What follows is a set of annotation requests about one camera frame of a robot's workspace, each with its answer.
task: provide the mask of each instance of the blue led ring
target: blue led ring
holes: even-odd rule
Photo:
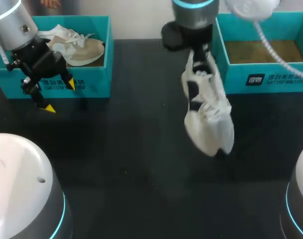
[[[62,225],[63,219],[64,219],[65,208],[66,208],[66,199],[65,199],[65,195],[64,195],[64,194],[63,194],[63,198],[64,198],[64,209],[63,209],[62,217],[61,217],[60,223],[58,224],[58,226],[57,226],[55,232],[54,232],[53,235],[50,237],[50,239],[53,239],[53,238],[56,236],[58,230],[60,229],[60,227],[61,227],[61,225]]]
[[[295,220],[293,219],[293,216],[290,212],[290,209],[289,209],[289,203],[288,203],[288,189],[289,189],[289,185],[290,183],[288,184],[288,187],[287,187],[287,192],[286,192],[286,203],[287,203],[287,210],[289,212],[289,215],[290,215],[290,218],[293,222],[293,224],[295,225],[295,227],[299,230],[299,232],[303,235],[303,231],[301,230],[301,228],[297,225],[297,223],[295,222]]]
[[[175,4],[177,4],[180,7],[187,8],[187,9],[197,9],[197,8],[202,8],[204,6],[207,6],[211,4],[215,0],[208,0],[204,1],[202,3],[187,3],[181,0],[172,0]]]
[[[21,0],[18,0],[18,2],[9,11],[0,15],[0,20],[5,18],[6,16],[9,16],[12,12],[14,12],[20,6],[21,2],[22,2]]]

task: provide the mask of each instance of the dark tabletop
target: dark tabletop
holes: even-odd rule
[[[110,100],[52,100],[57,114],[0,90],[0,132],[48,155],[75,239],[282,238],[279,209],[303,149],[303,93],[229,96],[234,149],[208,158],[183,124],[187,57],[160,40],[116,41]]]

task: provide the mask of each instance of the white cable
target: white cable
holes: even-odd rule
[[[261,38],[262,43],[264,44],[265,48],[269,51],[271,56],[284,68],[286,68],[288,71],[291,71],[292,73],[296,74],[297,76],[303,78],[303,72],[299,71],[298,69],[290,66],[287,62],[284,61],[273,49],[273,47],[270,45],[269,41],[267,40],[266,36],[264,35],[259,23],[257,21],[254,22],[254,26]]]
[[[0,44],[0,55],[2,57],[2,60],[3,60],[4,64],[6,64],[6,65],[10,64],[10,62],[9,62],[9,60],[8,60],[8,58],[7,58],[7,56],[6,56],[5,52],[4,52],[1,44]]]

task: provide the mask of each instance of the shoe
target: shoe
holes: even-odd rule
[[[231,105],[225,95],[220,73],[212,55],[207,56],[212,74],[193,72],[193,52],[181,81],[189,100],[186,131],[203,153],[214,156],[219,149],[229,154],[234,144]]]
[[[89,38],[92,34],[79,35],[72,29],[57,25],[51,31],[40,31],[38,36],[48,39],[48,47],[58,51],[71,66],[84,66],[98,60],[105,52],[104,43]]]
[[[54,36],[59,36],[65,40],[69,40],[74,34],[75,34],[75,31],[62,27],[60,24],[58,24],[56,27],[54,27],[50,31],[38,31],[37,32],[38,37],[47,39],[47,40],[52,40]]]

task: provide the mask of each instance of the person's hand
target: person's hand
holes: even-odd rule
[[[41,4],[48,8],[58,8],[61,6],[60,0],[41,0]]]

